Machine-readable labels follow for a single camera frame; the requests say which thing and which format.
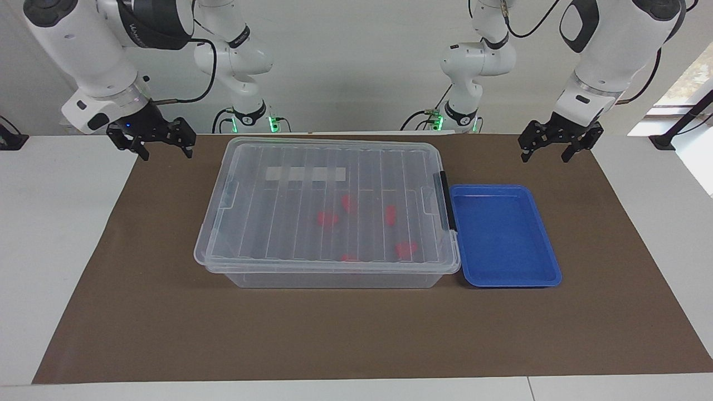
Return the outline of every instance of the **white table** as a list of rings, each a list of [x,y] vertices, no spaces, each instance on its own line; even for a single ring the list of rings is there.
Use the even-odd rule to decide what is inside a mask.
[[[713,199],[646,138],[605,136],[594,153],[713,353]],[[0,400],[711,399],[713,374],[704,373],[30,386],[134,160],[103,136],[36,136],[0,153]]]

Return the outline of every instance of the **blue tray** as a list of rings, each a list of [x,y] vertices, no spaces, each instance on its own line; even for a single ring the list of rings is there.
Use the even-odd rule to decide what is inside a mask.
[[[451,186],[463,273],[477,287],[562,281],[532,193],[514,185]]]

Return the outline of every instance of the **black stand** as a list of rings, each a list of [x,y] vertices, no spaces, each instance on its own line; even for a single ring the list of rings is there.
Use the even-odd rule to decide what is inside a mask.
[[[651,140],[651,143],[653,143],[654,146],[656,146],[656,149],[660,151],[675,151],[676,148],[674,148],[671,144],[673,137],[679,135],[681,130],[687,126],[688,123],[693,121],[701,112],[703,112],[706,107],[710,106],[711,103],[713,103],[713,91],[710,91],[706,94],[706,96],[703,96],[703,99],[696,103],[696,105],[693,106],[688,113],[681,117],[681,119],[678,120],[673,127],[669,128],[665,134],[651,135],[649,140]]]
[[[23,135],[21,133],[11,133],[0,124],[0,138],[2,138],[2,141],[0,141],[0,151],[19,151],[29,137],[29,135]]]

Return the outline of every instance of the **window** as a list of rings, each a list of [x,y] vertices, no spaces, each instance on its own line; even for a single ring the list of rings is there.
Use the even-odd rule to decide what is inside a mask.
[[[667,115],[667,114],[684,114],[687,108],[677,106],[695,104],[708,92],[713,81],[710,78],[713,76],[713,44],[701,53],[701,55],[693,62],[683,75],[671,86],[666,94],[659,99],[654,105],[654,108],[649,112],[650,115]]]

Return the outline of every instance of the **white label strip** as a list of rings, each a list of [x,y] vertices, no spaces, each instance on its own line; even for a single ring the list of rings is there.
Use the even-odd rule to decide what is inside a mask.
[[[314,167],[312,169],[312,180],[313,181],[326,181],[327,173],[329,171],[326,167]],[[265,173],[266,181],[279,181],[279,177],[282,175],[282,167],[268,167]],[[304,167],[290,167],[289,176],[287,178],[289,181],[304,181]],[[347,168],[337,167],[334,172],[335,181],[346,181],[347,180]]]

